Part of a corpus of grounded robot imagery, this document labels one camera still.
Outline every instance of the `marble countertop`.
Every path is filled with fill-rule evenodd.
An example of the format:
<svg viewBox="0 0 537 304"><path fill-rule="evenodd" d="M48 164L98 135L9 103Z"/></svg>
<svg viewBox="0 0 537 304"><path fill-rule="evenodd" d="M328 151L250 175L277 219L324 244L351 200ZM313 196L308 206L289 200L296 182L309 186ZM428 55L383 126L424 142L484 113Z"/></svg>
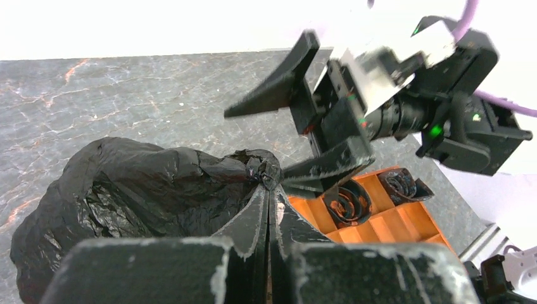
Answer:
<svg viewBox="0 0 537 304"><path fill-rule="evenodd" d="M321 51L311 68L320 74ZM67 160L89 142L122 136L215 156L236 149L273 151L282 165L311 155L288 111L224 121L224 109L254 88L284 51L0 62L0 302L19 303L11 235ZM440 169L414 156L414 138L374 143L368 171L398 165L436 196L427 201L457 253L484 229Z"/></svg>

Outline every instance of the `garbage bag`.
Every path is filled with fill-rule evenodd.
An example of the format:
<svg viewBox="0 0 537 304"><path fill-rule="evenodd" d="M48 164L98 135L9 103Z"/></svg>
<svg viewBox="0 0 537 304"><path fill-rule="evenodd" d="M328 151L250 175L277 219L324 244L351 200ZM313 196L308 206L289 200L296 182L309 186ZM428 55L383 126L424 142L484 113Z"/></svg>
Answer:
<svg viewBox="0 0 537 304"><path fill-rule="evenodd" d="M13 234L20 297L38 303L61 259L84 239L209 236L259 184L273 189L282 176L265 150L217 158L119 137L94 141L68 161Z"/></svg>

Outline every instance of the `white robot part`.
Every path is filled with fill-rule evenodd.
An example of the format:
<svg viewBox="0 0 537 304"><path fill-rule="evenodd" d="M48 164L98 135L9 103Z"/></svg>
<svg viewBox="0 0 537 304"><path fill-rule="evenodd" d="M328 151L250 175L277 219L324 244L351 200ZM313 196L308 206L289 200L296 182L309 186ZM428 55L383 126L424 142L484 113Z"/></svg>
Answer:
<svg viewBox="0 0 537 304"><path fill-rule="evenodd" d="M449 58L455 52L455 41L443 21L438 21L412 37L390 37L389 44L377 44L360 56L354 56L348 47L335 47L332 59L337 59L350 70L357 90L367 105L365 115L378 109L414 79L411 75L401 84L396 85L379 59L384 50L390 50L396 60L401 63L406 59L420 54L426 68L431 68ZM322 72L320 80L326 73Z"/></svg>
<svg viewBox="0 0 537 304"><path fill-rule="evenodd" d="M513 292L535 299L537 290L537 246L524 251L504 254L505 279L513 285Z"/></svg>

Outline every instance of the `orange tray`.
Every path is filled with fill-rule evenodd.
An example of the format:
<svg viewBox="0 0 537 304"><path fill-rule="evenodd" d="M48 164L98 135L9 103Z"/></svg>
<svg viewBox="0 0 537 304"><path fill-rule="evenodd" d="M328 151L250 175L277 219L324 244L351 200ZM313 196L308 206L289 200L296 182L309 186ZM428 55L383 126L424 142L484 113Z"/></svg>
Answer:
<svg viewBox="0 0 537 304"><path fill-rule="evenodd" d="M289 197L293 208L315 228L337 243L439 243L453 251L423 202L399 206L391 201L378 175L390 167L353 178L371 198L371 218L358 226L338 229L322 198Z"/></svg>

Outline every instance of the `robotic arm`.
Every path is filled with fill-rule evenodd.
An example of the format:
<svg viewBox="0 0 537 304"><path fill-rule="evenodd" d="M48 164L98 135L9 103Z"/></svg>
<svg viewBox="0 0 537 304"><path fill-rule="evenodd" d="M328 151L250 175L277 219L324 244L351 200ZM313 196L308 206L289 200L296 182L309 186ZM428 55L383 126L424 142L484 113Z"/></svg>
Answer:
<svg viewBox="0 0 537 304"><path fill-rule="evenodd" d="M305 74L319 50L304 31L287 58L224 117L289 107L314 157L284 171L288 194L317 197L374 161L370 142L421 133L420 158L465 172L494 175L523 141L510 110L473 95L498 62L488 36L469 31L455 42L457 22L425 17L410 37L359 56L334 50L311 92Z"/></svg>
<svg viewBox="0 0 537 304"><path fill-rule="evenodd" d="M477 268L471 261L464 266L481 303L535 304L537 290L537 247L520 250L505 247L502 255L491 256Z"/></svg>

